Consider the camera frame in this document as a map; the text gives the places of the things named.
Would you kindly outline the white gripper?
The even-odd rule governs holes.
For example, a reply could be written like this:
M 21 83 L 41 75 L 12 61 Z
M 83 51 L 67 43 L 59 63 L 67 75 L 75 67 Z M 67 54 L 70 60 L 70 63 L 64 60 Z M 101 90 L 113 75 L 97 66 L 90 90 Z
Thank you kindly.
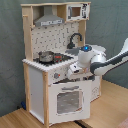
M 72 79 L 83 79 L 84 77 L 92 76 L 89 68 L 81 68 L 76 63 L 69 66 L 67 77 Z

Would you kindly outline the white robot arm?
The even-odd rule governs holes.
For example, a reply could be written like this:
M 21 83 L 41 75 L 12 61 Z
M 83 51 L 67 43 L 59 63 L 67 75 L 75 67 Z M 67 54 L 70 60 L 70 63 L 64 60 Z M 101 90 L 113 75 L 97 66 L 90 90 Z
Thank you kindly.
M 97 45 L 85 45 L 79 49 L 78 60 L 68 70 L 69 79 L 89 76 L 102 76 L 128 61 L 128 38 L 121 51 L 114 57 L 106 59 L 105 48 Z

